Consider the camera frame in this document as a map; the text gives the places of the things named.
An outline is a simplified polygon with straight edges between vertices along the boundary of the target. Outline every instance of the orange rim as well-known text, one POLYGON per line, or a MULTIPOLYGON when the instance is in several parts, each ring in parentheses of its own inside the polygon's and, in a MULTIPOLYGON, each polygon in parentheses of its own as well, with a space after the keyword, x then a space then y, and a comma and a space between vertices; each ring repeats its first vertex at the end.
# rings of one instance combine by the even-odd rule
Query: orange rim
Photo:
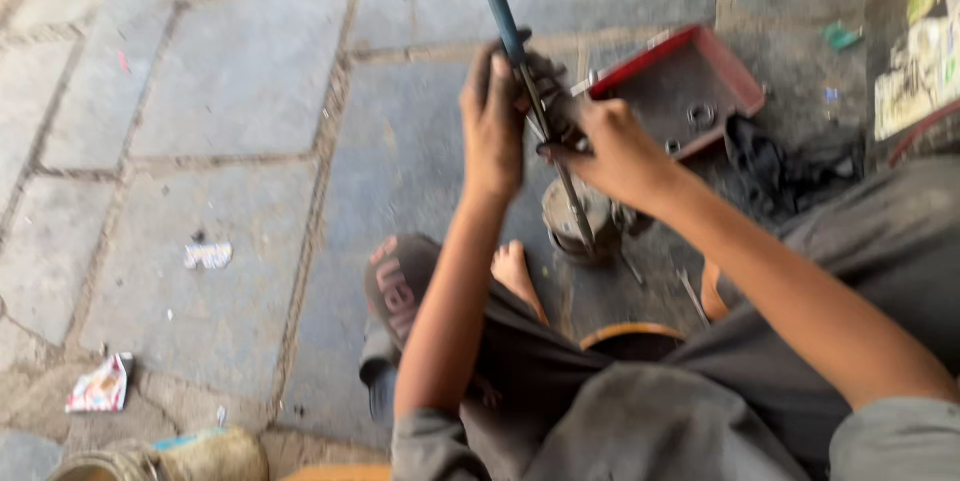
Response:
POLYGON ((580 340, 580 349, 589 350, 607 339, 635 334, 661 335, 677 339, 678 341, 686 340, 684 334, 680 331, 660 323, 616 323, 614 325, 608 325, 583 340, 580 340))

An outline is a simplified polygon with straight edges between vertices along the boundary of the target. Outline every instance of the t-handle wrench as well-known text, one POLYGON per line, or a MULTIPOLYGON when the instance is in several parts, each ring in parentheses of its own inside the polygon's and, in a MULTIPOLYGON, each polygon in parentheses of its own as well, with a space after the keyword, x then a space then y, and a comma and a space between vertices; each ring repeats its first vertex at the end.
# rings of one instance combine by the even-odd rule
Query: t-handle wrench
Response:
MULTIPOLYGON (((530 106, 534 112, 534 121, 538 125, 535 127, 537 134, 543 143, 547 143, 552 138, 550 125, 546 120, 544 103, 541 101, 540 93, 537 92, 537 85, 534 82, 530 66, 527 64, 527 52, 523 48, 520 33, 517 31, 517 22, 514 20, 514 13, 510 10, 510 3, 507 0, 487 0, 489 7, 493 11, 493 18, 500 30, 500 38, 503 40, 504 49, 510 58, 510 64, 520 72, 523 85, 530 96, 530 106)), ((589 254, 594 253, 594 230, 587 220, 587 213, 584 211, 584 205, 573 187, 573 180, 570 178, 570 172, 559 162, 554 162, 557 168, 557 174, 563 183, 563 189, 566 191, 567 198, 570 200, 570 209, 577 221, 577 228, 583 239, 583 246, 589 254)))

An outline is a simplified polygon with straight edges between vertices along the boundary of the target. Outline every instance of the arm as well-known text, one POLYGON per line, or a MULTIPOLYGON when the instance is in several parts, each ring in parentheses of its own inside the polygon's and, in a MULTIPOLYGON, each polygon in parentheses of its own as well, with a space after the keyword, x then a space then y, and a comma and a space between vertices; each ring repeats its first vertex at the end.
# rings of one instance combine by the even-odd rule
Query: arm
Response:
POLYGON ((794 253, 675 163, 620 100, 589 102, 595 156, 550 147, 582 180, 677 230, 746 294, 853 409, 892 397, 958 401, 943 365, 855 291, 794 253))
POLYGON ((522 184, 523 116, 499 43, 482 49, 460 96, 464 181, 430 286, 396 378, 393 415, 432 408, 456 415, 474 375, 491 262, 510 200, 522 184))

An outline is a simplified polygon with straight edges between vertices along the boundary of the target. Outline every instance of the red tray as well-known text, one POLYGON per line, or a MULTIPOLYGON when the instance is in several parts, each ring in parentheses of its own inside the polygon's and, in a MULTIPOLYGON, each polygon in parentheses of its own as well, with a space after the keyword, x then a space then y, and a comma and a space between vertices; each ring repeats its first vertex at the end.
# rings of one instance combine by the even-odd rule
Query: red tray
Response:
POLYGON ((680 143, 684 160, 723 139, 735 113, 753 117, 766 103, 762 87, 714 32, 702 25, 674 29, 647 49, 604 70, 589 88, 594 100, 623 99, 658 142, 680 143), (688 121, 690 107, 716 108, 716 120, 698 132, 688 121))

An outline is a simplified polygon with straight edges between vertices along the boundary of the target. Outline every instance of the hand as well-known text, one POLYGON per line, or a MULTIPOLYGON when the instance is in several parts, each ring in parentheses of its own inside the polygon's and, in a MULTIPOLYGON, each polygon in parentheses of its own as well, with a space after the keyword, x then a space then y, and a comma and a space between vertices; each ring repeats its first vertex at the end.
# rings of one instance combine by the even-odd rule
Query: hand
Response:
POLYGON ((637 211, 659 217, 670 193, 682 181, 683 167, 643 130, 627 102, 614 99, 581 103, 580 129, 593 154, 558 144, 537 152, 558 161, 574 175, 607 196, 637 211))
POLYGON ((523 112, 500 42, 477 53, 460 93, 463 196, 506 205, 523 184, 523 112))

